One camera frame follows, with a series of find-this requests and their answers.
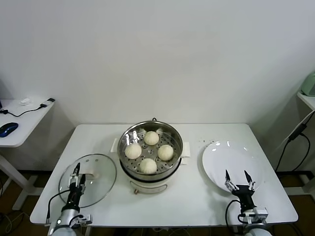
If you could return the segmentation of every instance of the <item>computer mouse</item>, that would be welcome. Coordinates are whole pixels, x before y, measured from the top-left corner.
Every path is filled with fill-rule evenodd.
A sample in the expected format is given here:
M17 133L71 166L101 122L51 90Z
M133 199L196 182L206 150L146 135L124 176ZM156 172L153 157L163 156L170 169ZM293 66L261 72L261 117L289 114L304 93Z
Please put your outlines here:
M7 123L0 127L0 137L4 138L8 136L10 133L12 133L16 128L19 126L18 123Z

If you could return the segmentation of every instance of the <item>floor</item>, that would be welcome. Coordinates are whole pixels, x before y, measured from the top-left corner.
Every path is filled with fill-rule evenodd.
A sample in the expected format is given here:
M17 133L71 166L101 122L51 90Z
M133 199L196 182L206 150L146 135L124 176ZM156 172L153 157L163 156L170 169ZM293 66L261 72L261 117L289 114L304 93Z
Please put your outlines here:
M7 176L0 172L0 179L2 183L5 183ZM44 187L49 179L49 175L40 175L37 179L35 186ZM302 182L298 177L286 176L281 178L281 182L284 187L296 187L302 186ZM4 214L9 214L9 218L12 220L17 217L20 212L13 212L12 206L19 196L21 188L14 182L11 182L7 190L3 193L0 198L0 212ZM290 197L295 209L299 214L299 220L296 225L301 230L303 236L314 236L315 227L315 203L310 196L292 196ZM30 215L32 209L34 208L38 197L30 196L27 198L22 211L27 215ZM5 218L0 219L0 236L6 235L5 227L8 224L8 220ZM48 228L44 226L32 224L27 216L20 216L16 221L13 222L12 229L15 229L12 233L8 234L10 236L20 236L20 235L37 235L44 236L47 235ZM275 236L296 236L296 232L288 224L275 225L270 227L269 231ZM226 227L215 227L215 228L188 228L188 229L171 229L163 230L161 232L155 232L153 229L115 229L115 228L93 228L92 236L228 236L230 235Z

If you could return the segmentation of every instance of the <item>perforated steamer tray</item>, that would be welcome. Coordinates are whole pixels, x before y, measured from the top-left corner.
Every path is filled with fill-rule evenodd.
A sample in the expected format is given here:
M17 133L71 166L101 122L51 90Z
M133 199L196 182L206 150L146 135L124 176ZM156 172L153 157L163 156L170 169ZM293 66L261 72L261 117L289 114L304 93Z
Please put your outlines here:
M159 142L154 146L149 146L144 142L144 136L148 131L155 131L159 136ZM132 160L126 157L125 149L128 145L138 143L142 148L141 155ZM173 158L169 161L162 161L158 157L158 149L162 145L170 145L174 149ZM128 170L139 175L156 175L170 171L177 167L178 160L183 151L183 141L179 133L172 126L160 121L145 121L129 128L118 142L118 154L121 163ZM144 174L139 170L140 162L150 158L157 164L157 171L154 174Z

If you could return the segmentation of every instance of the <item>white plate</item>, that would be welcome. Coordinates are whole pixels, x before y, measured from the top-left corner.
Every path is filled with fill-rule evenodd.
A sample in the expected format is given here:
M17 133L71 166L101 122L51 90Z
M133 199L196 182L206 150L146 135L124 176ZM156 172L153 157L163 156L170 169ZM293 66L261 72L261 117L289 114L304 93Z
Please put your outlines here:
M255 181L254 188L263 182L263 170L255 155L241 144L231 141L216 141L203 152L202 164L208 177L219 188L229 190L225 186L225 170L228 171L234 184L248 185L244 170Z

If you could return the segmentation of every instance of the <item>white table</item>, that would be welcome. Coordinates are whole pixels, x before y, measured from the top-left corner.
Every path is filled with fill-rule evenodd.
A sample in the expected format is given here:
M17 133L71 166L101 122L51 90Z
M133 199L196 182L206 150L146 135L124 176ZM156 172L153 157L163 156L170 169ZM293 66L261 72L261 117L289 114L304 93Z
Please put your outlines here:
M28 110L33 110L39 107L43 101L33 102L28 106L20 106L20 100L1 100L2 109L1 110L9 110L9 112L19 115L20 113ZM15 148L24 143L27 137L32 133L38 123L42 120L42 118L47 114L50 108L53 105L50 105L46 108L41 108L38 111L25 113L20 117L14 117L11 114L0 114L0 127L6 123L16 122L19 124L19 127L14 130L7 137L0 138L0 148ZM22 176L3 156L0 155L0 169L9 176L9 179L3 185L3 190L8 187L11 180L16 182L20 187L22 187L22 192L15 204L13 205L13 210L21 209L26 197L28 195L39 196L43 190L43 188L35 188L33 186L36 181L37 176L31 176L30 179L26 179Z
M69 140L59 162L49 178L30 220L45 224L49 199L58 192L58 183L64 169L76 159L91 153L110 156L117 166L117 180L109 195L97 204L81 209L92 214L95 227L194 227L225 225L224 213L228 202L235 197L216 187L201 166L202 152L211 140L235 140L244 143L261 159L265 181L255 192L257 206L266 207L268 223L294 222L298 215L279 182L268 159L246 124L175 124L184 141L190 142L191 157L187 165L179 167L164 192L153 195L133 193L128 178L120 167L119 158L110 149L130 125L79 125ZM55 198L51 204L51 220L60 216L64 203ZM239 225L240 206L229 210L231 225Z
M311 110L313 110L313 111L315 110L315 97L305 96L301 92L298 92L297 96L306 105L308 105ZM315 178L313 178L312 180L309 180L306 175L301 175L300 178L304 182L305 185L303 187L285 188L287 194L290 195L290 196L294 196L294 195L311 195L311 197L315 201Z

